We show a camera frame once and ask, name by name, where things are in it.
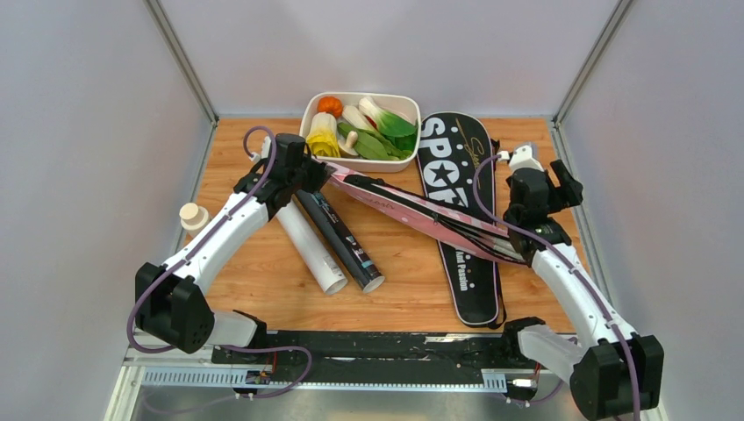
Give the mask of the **black shuttlecock tube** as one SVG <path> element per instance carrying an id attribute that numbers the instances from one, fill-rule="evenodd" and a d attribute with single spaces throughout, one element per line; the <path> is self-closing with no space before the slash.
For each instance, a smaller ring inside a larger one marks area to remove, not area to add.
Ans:
<path id="1" fill-rule="evenodd" d="M 377 289 L 385 276 L 326 197 L 303 190 L 296 197 L 362 292 L 368 294 Z"/>

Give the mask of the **pink racket bag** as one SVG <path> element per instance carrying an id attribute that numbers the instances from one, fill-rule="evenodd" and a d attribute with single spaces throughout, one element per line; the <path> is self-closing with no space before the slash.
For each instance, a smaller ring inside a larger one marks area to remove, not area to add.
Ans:
<path id="1" fill-rule="evenodd" d="M 508 233 L 450 203 L 432 200 L 329 162 L 329 183 L 356 200 L 418 232 L 475 257 L 524 266 Z"/>

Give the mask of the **white shuttlecock tube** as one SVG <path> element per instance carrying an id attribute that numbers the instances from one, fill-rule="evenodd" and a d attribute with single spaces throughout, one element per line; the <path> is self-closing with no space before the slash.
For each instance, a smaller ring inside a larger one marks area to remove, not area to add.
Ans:
<path id="1" fill-rule="evenodd" d="M 321 243 L 294 199 L 275 215 L 324 294 L 336 294 L 347 285 L 347 277 Z"/>

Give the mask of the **black racket bag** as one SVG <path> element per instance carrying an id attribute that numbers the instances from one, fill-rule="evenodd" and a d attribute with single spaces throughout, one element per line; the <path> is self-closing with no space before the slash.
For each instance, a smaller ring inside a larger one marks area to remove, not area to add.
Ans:
<path id="1" fill-rule="evenodd" d="M 486 219 L 472 184 L 476 168 L 492 155 L 490 135 L 477 118 L 455 111 L 425 117 L 417 153 L 425 196 Z M 498 264 L 442 242 L 438 246 L 460 321 L 471 328 L 500 327 L 506 310 Z"/>

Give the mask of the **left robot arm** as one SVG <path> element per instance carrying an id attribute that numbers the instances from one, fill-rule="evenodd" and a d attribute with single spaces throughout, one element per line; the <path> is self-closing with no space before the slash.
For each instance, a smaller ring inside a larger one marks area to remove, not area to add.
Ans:
<path id="1" fill-rule="evenodd" d="M 134 331 L 164 342 L 162 352 L 194 353 L 203 346 L 247 348 L 259 331 L 257 318 L 234 310 L 214 311 L 208 291 L 242 245 L 299 191 L 316 192 L 332 173 L 317 161 L 305 138 L 267 133 L 268 154 L 234 185 L 231 195 L 202 231 L 162 264 L 146 262 L 135 275 L 135 304 L 127 319 L 131 347 L 152 353 Z"/>

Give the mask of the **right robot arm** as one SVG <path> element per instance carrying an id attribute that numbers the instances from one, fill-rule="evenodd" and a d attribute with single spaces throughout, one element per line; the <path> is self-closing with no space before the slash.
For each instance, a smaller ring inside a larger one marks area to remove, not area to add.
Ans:
<path id="1" fill-rule="evenodd" d="M 569 385 L 586 419 L 629 415 L 639 420 L 659 403 L 662 344 L 653 335 L 640 335 L 619 315 L 591 280 L 568 234 L 552 219 L 557 211 L 582 202 L 583 186 L 561 161 L 551 166 L 558 185 L 535 159 L 510 163 L 504 222 L 515 250 L 569 317 L 577 342 L 536 323 L 518 331 L 519 351 Z"/>

